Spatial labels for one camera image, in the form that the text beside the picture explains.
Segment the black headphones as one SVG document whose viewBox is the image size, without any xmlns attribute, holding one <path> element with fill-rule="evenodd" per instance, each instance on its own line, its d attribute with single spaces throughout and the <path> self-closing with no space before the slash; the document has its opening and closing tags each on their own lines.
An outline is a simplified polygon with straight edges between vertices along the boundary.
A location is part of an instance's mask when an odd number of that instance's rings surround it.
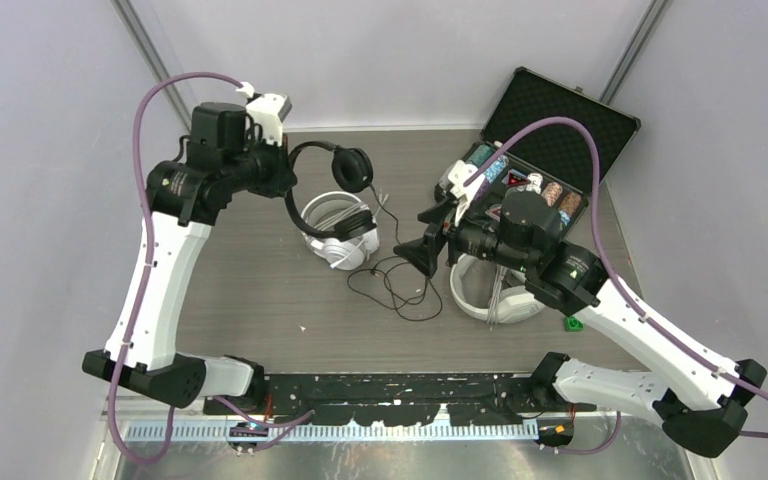
<svg viewBox="0 0 768 480">
<path fill-rule="evenodd" d="M 288 156 L 288 166 L 291 173 L 294 173 L 298 157 L 307 148 L 318 148 L 332 153 L 331 171 L 340 190 L 326 192 L 325 196 L 337 194 L 346 200 L 356 200 L 355 194 L 372 188 L 374 170 L 367 153 L 360 148 L 343 147 L 328 141 L 312 140 L 296 145 Z M 347 242 L 357 237 L 363 237 L 377 228 L 373 213 L 368 208 L 355 204 L 350 214 L 345 214 L 339 220 L 332 221 L 331 229 L 317 229 L 307 222 L 306 215 L 312 212 L 311 209 L 306 208 L 302 213 L 299 212 L 292 189 L 287 190 L 283 198 L 290 219 L 295 227 L 308 238 L 319 240 L 333 238 Z"/>
</svg>

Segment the large white grey headphones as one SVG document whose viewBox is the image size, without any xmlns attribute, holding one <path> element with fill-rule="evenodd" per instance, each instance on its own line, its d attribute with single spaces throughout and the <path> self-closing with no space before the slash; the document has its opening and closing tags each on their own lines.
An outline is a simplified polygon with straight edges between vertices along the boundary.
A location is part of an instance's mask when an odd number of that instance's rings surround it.
<svg viewBox="0 0 768 480">
<path fill-rule="evenodd" d="M 490 325 L 513 324 L 541 313 L 545 305 L 524 285 L 525 273 L 496 266 L 493 290 L 488 304 L 480 307 L 470 303 L 464 292 L 465 277 L 481 259 L 462 254 L 450 268 L 449 287 L 456 305 L 468 316 Z"/>
</svg>

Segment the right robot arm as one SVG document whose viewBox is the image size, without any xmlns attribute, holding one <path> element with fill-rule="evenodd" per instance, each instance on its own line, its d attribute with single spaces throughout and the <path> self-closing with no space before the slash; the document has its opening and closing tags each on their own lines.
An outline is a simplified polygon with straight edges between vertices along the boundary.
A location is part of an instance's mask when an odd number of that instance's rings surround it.
<svg viewBox="0 0 768 480">
<path fill-rule="evenodd" d="M 538 194 L 509 190 L 496 226 L 457 219 L 445 199 L 424 211 L 424 235 L 395 248 L 425 276 L 447 250 L 521 272 L 525 289 L 550 309 L 589 324 L 643 365 L 638 373 L 599 368 L 550 352 L 534 369 L 531 397 L 544 410 L 563 403 L 604 406 L 659 426 L 679 446 L 716 458 L 739 436 L 747 404 L 766 377 L 758 362 L 733 361 L 643 313 L 642 301 L 604 262 L 561 238 L 561 217 Z"/>
</svg>

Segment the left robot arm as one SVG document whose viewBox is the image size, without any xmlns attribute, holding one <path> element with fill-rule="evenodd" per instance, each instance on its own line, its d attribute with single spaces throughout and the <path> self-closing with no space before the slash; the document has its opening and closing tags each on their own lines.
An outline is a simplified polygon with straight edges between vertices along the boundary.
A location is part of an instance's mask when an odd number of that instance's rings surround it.
<svg viewBox="0 0 768 480">
<path fill-rule="evenodd" d="M 214 396 L 228 396 L 244 414 L 265 405 L 262 366 L 179 353 L 176 334 L 197 258 L 233 195 L 275 198 L 295 185 L 283 132 L 290 110 L 290 100 L 277 94 L 244 106 L 194 108 L 178 158 L 147 176 L 151 220 L 143 225 L 126 303 L 105 346 L 85 354 L 85 373 L 175 408 Z"/>
</svg>

